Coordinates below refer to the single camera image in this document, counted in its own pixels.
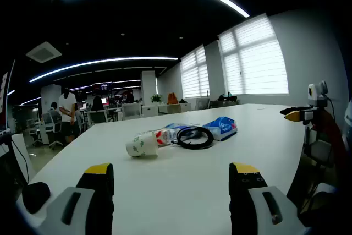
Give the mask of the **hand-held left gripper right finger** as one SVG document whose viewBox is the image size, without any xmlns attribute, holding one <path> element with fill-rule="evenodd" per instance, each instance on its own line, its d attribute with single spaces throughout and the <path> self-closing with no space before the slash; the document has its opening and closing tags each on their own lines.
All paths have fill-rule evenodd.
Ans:
<svg viewBox="0 0 352 235">
<path fill-rule="evenodd" d="M 232 234 L 308 234 L 296 206 L 251 165 L 229 164 Z"/>
</svg>

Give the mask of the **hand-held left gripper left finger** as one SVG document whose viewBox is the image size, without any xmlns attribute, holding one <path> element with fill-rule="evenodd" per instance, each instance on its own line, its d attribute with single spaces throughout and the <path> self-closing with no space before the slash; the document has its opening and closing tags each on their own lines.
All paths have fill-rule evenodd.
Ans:
<svg viewBox="0 0 352 235">
<path fill-rule="evenodd" d="M 114 212 L 114 171 L 111 163 L 85 170 L 47 207 L 39 234 L 111 234 Z"/>
</svg>

